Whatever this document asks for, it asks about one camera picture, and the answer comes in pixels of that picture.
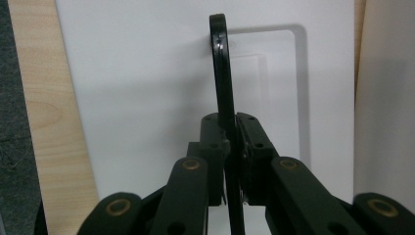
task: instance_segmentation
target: wooden panel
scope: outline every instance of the wooden panel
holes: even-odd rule
[[[98,202],[53,0],[10,0],[49,234],[74,234]]]

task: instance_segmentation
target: bolt hole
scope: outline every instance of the bolt hole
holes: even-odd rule
[[[340,223],[337,222],[331,222],[328,226],[330,232],[332,232],[335,235],[347,235],[348,231],[347,229]]]
[[[168,235],[181,235],[186,231],[186,226],[182,222],[173,222],[167,228]]]

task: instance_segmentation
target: white board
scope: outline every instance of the white board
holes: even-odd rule
[[[224,13],[236,111],[259,118],[280,155],[301,159],[350,201],[352,2],[58,0],[57,6],[100,198],[149,195],[166,183],[187,143],[199,140],[201,118],[217,112],[208,16]],[[248,234],[269,233],[263,210],[252,210]],[[225,234],[225,208],[210,211],[210,234]]]

